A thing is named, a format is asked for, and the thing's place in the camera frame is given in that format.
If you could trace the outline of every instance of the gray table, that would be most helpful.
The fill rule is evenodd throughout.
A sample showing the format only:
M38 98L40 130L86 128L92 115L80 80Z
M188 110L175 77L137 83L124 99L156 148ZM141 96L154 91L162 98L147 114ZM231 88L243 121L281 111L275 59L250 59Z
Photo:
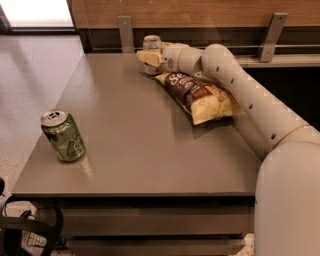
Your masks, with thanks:
M60 198L64 235L200 235L206 238L189 240L188 246L185 240L168 245L163 239L149 239L148 248L154 249L148 252L223 255L238 250L241 241L235 246L229 238L213 242L207 236L241 238L253 231L253 207L243 198L254 196L265 145L245 115L193 126L168 92L144 75L134 54L84 56L58 107L73 114L86 155L62 163L41 136L12 194ZM240 201L230 204L231 197ZM88 203L97 198L99 207ZM211 251L201 250L198 239ZM79 243L69 245L75 251L81 248L79 252L86 246L92 251L92 244L103 247L101 241ZM129 245L137 254L148 255L141 240ZM116 248L110 241L104 246L108 253ZM122 246L118 249L118 254L110 255L124 253Z

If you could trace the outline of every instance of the can lid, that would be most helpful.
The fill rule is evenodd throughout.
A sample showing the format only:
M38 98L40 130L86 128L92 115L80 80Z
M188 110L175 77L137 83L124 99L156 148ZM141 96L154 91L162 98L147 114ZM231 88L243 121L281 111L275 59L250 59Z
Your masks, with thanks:
M46 127L54 127L62 124L68 118L68 112L62 109L51 109L41 117L41 124Z
M144 37L145 42L157 42L160 41L160 36L157 35L149 35Z

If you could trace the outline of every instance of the soda can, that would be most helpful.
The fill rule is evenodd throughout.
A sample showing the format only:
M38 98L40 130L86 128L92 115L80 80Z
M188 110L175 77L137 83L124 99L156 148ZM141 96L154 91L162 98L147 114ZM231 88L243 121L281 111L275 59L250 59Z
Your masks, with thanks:
M161 39L159 36L156 35L149 35L144 37L143 40L143 50L147 51L155 51L155 52L161 52ZM148 75L159 75L162 73L162 67L154 67L147 63L144 64L144 72Z
M60 160L72 162L84 155L86 147L72 115L63 109L52 109L41 117L41 129Z

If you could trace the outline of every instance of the table surface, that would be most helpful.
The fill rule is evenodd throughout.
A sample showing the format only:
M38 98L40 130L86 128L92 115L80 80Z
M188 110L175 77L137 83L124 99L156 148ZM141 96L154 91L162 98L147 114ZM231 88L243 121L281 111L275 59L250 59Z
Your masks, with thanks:
M42 135L12 190L17 197L255 193L261 159L252 144L261 142L248 144L236 125L246 124L251 138L247 117L192 125L134 54L83 56L58 107L75 118L87 153L63 163Z

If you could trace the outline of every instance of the glass window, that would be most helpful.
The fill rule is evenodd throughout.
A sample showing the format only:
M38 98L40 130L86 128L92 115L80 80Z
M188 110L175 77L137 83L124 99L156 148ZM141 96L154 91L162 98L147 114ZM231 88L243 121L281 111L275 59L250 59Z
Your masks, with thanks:
M66 0L0 0L11 27L73 27Z

